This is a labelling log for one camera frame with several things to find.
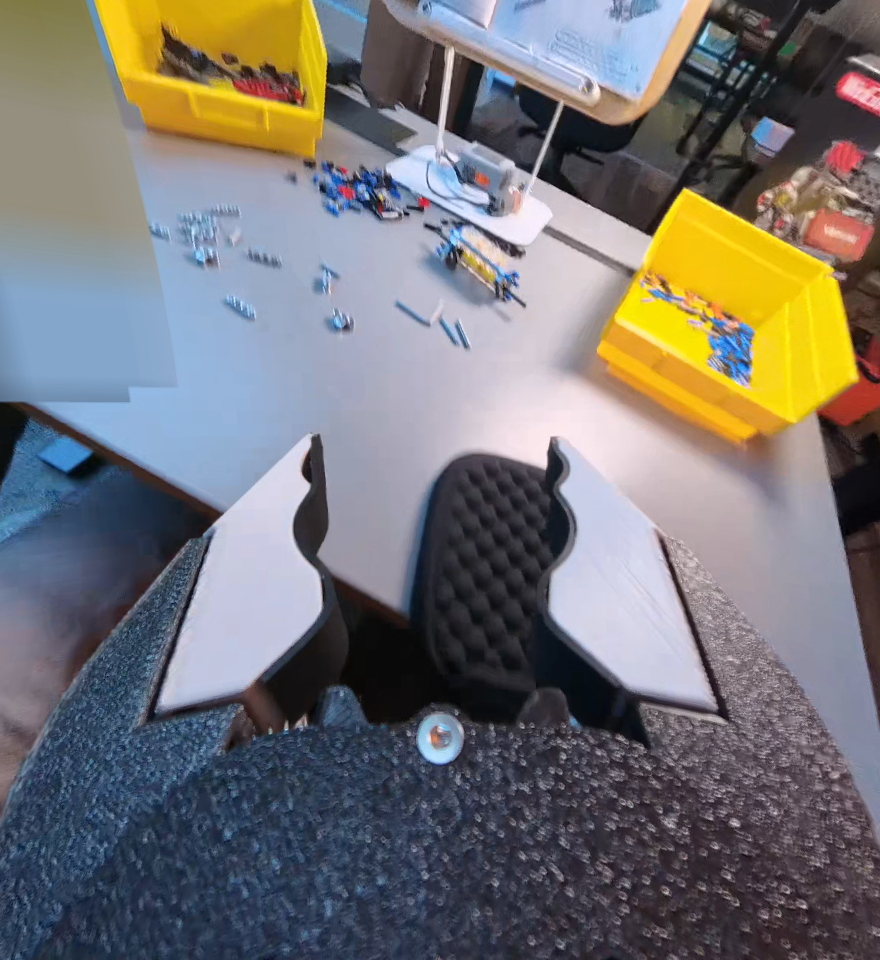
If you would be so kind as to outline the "black toy engine box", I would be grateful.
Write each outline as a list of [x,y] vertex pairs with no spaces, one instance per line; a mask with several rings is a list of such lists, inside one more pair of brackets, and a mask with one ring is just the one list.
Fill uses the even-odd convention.
[[880,56],[844,56],[784,124],[732,210],[849,285],[880,271]]

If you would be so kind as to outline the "heap of dark building pieces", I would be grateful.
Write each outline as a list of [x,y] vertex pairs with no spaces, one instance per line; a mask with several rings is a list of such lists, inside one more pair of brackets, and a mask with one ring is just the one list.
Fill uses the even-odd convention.
[[298,73],[296,69],[290,71],[280,70],[270,61],[264,61],[258,66],[254,66],[243,62],[235,54],[226,52],[221,53],[219,57],[210,56],[205,51],[182,41],[167,25],[160,26],[160,34],[161,46],[157,63],[157,73],[168,78],[180,79],[217,90],[232,90],[246,95],[235,90],[231,82],[231,78],[239,74],[245,67],[259,70],[269,65],[268,68],[273,68],[277,71],[285,73],[296,71]]

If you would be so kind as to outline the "grey battery box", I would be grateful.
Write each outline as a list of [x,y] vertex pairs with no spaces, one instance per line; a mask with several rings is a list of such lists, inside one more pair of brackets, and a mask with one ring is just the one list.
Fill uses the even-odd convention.
[[454,162],[460,182],[486,194],[488,201],[506,201],[517,185],[517,167],[513,160],[473,141],[464,147]]

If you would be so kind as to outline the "black office chair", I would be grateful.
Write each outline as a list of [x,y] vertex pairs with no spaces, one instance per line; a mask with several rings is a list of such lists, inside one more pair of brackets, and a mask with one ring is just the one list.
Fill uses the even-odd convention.
[[[520,86],[518,107],[527,118],[527,123],[518,127],[517,138],[539,138],[541,144],[545,145],[546,134],[559,103],[532,88]],[[629,124],[612,126],[565,107],[546,150],[538,174],[539,179],[578,196],[577,187],[563,173],[562,167],[566,158],[572,156],[602,165],[604,157],[617,153],[630,144],[645,119],[646,115],[640,114]]]

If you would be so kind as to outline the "red plastic container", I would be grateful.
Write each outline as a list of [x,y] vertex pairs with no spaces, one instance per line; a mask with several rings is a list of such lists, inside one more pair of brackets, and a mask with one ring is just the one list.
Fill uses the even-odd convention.
[[880,334],[872,336],[856,354],[858,380],[818,411],[836,427],[854,426],[880,410]]

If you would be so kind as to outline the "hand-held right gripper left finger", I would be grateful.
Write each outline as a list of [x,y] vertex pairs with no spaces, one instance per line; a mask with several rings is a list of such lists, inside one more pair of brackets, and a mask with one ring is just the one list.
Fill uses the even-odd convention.
[[154,701],[158,718],[240,705],[259,732],[309,718],[339,684],[349,631],[319,557],[324,446],[302,437],[215,522]]

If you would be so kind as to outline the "scattered chrome beams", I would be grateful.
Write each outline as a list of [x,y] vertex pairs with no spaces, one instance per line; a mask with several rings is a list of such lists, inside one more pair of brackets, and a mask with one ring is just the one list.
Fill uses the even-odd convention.
[[[189,246],[190,252],[187,258],[201,270],[208,271],[222,267],[223,255],[221,249],[241,251],[242,259],[245,262],[264,269],[273,271],[284,269],[285,260],[277,251],[261,246],[243,246],[244,233],[241,221],[242,211],[238,206],[219,204],[206,209],[179,213],[175,232],[182,243]],[[243,238],[238,246],[230,247],[226,242],[226,233],[228,229],[234,226],[241,227]],[[164,223],[149,221],[148,229],[154,239],[172,243],[174,230]],[[313,289],[318,293],[320,292],[316,288],[316,281],[319,277],[319,268],[318,275],[313,282]],[[330,295],[322,295],[330,298],[333,292]],[[231,314],[248,323],[252,324],[257,319],[256,307],[248,298],[237,294],[225,294],[221,302]],[[331,308],[326,325],[337,333],[353,332],[357,326],[355,318],[348,311],[338,306]]]

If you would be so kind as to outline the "grey desk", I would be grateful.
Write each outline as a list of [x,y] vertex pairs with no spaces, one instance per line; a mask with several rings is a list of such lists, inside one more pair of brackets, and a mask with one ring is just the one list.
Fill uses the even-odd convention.
[[[818,423],[736,447],[606,373],[602,328],[648,236],[542,186],[554,220],[518,265],[527,308],[497,307],[436,262],[424,217],[333,217],[297,158],[148,131],[131,104],[119,110],[148,222],[236,205],[244,241],[284,267],[235,251],[201,270],[155,242],[177,384],[131,388],[126,402],[50,403],[38,418],[209,512],[320,434],[324,563],[398,618],[441,469],[475,451],[543,466],[550,439],[568,440],[693,552],[793,672],[880,843],[880,724]],[[341,274],[331,297],[314,290],[321,261]],[[252,302],[256,320],[228,311],[228,294]],[[396,301],[428,319],[443,301],[471,349]],[[355,330],[327,326],[334,306]]]

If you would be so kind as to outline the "black mesh pad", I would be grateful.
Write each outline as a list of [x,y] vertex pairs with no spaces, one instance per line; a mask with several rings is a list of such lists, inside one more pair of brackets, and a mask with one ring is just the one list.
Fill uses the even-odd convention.
[[452,701],[506,722],[533,693],[537,589],[554,561],[545,471],[489,453],[435,481],[423,522],[411,620]]

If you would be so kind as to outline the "yellow bin with red panels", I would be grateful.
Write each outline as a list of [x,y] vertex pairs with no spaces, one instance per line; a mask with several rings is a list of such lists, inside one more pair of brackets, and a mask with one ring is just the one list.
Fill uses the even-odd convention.
[[[99,1],[95,9],[122,90],[151,129],[315,156],[322,137],[328,55],[310,1]],[[306,106],[271,102],[157,73],[166,25],[214,58],[296,69]]]

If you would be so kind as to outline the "pile of blue black pins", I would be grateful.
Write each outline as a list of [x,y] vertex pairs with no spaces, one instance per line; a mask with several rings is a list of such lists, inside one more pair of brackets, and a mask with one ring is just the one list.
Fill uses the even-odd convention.
[[743,388],[750,388],[754,371],[753,327],[697,292],[682,288],[652,270],[639,278],[645,304],[662,303],[686,317],[689,327],[701,331],[710,349],[708,366]]

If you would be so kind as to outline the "pile of small coloured connectors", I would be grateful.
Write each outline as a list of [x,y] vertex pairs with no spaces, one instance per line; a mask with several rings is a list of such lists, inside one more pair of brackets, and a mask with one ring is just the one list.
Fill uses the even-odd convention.
[[398,222],[424,214],[432,205],[426,196],[401,186],[383,167],[348,169],[322,161],[313,166],[311,179],[323,209],[334,217],[366,212],[379,222]]

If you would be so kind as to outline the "person's grey trouser leg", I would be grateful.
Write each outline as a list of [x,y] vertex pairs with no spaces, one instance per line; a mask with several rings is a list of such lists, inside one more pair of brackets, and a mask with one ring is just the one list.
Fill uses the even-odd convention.
[[79,667],[210,524],[185,501],[113,474],[0,544],[0,816]]

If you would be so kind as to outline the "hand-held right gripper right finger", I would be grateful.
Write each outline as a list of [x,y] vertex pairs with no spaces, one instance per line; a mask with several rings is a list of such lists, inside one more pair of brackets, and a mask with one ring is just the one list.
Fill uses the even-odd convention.
[[642,743],[645,709],[718,725],[718,684],[660,529],[566,438],[549,442],[545,483],[537,687],[563,694],[575,726]]

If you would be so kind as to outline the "wooden book stand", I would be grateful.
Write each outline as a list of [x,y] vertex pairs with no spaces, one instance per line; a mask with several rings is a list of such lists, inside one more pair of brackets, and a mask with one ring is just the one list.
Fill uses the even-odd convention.
[[[553,216],[552,210],[540,198],[532,196],[531,192],[563,110],[573,109],[599,123],[612,126],[626,125],[641,114],[648,114],[667,91],[711,5],[709,1],[685,2],[687,7],[681,22],[668,42],[648,88],[635,100],[607,90],[600,90],[589,99],[582,100],[572,92],[549,86],[515,58],[499,52],[489,29],[498,2],[386,2],[388,12],[400,25],[444,47],[444,77],[435,143],[433,146],[421,146],[395,159],[388,164],[388,172],[401,186],[422,194],[432,204],[511,244],[522,248],[530,246]],[[486,194],[459,182],[455,169],[458,154],[446,148],[446,119],[456,54],[508,75],[522,86],[537,90],[559,104],[547,129],[545,144],[534,172],[523,183],[526,197],[516,215],[503,218],[489,216],[486,213],[487,203],[482,203],[487,199]]]

